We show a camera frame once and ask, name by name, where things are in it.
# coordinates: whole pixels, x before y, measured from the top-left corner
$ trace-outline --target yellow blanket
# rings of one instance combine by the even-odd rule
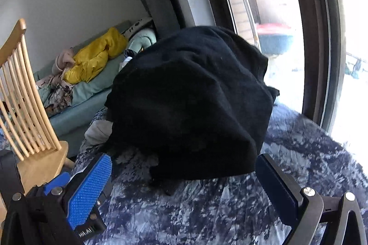
[[[116,28],[110,28],[73,57],[75,65],[64,74],[64,80],[69,84],[88,83],[104,69],[107,60],[120,55],[127,44],[128,40]]]

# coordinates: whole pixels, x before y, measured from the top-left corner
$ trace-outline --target wooden chair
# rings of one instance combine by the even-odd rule
[[[0,119],[0,127],[20,160],[18,169],[27,193],[56,177],[64,164],[74,164],[66,158],[68,143],[56,137],[38,94],[25,31],[24,19],[18,20],[0,48],[0,109],[5,119]],[[0,221],[4,216],[0,212]]]

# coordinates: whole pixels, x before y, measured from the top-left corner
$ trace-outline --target black cloth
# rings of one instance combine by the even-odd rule
[[[157,153],[157,179],[252,172],[279,94],[263,82],[267,63],[227,29],[192,27],[160,40],[116,76],[107,146]]]

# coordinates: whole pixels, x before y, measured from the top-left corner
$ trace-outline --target patterned bedspread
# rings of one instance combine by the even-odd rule
[[[95,119],[103,119],[105,112],[99,111]],[[75,173],[86,167],[98,147],[83,142]],[[301,186],[321,195],[353,192],[368,231],[368,180],[362,167],[310,120],[276,105],[262,152]],[[148,185],[155,157],[126,148],[114,158],[112,197],[100,207],[107,230],[86,244],[282,244],[290,231],[254,173],[182,182],[167,196]],[[323,230],[321,226],[314,242]]]

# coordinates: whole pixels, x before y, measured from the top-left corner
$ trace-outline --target metal screw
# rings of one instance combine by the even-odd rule
[[[63,192],[62,187],[55,187],[54,189],[51,190],[51,194],[55,196],[62,194],[62,192]]]
[[[303,189],[303,192],[304,192],[304,194],[305,194],[305,195],[307,195],[307,196],[314,196],[314,195],[316,194],[316,192],[314,191],[314,189],[313,189],[313,188],[311,188],[311,187],[305,187],[305,188]]]
[[[352,194],[351,192],[346,192],[345,193],[345,197],[347,200],[350,200],[350,201],[354,201],[355,200],[355,195]]]
[[[14,194],[13,194],[13,197],[12,197],[12,199],[13,199],[14,201],[18,201],[18,200],[20,200],[21,198],[22,198],[21,193],[14,193]]]

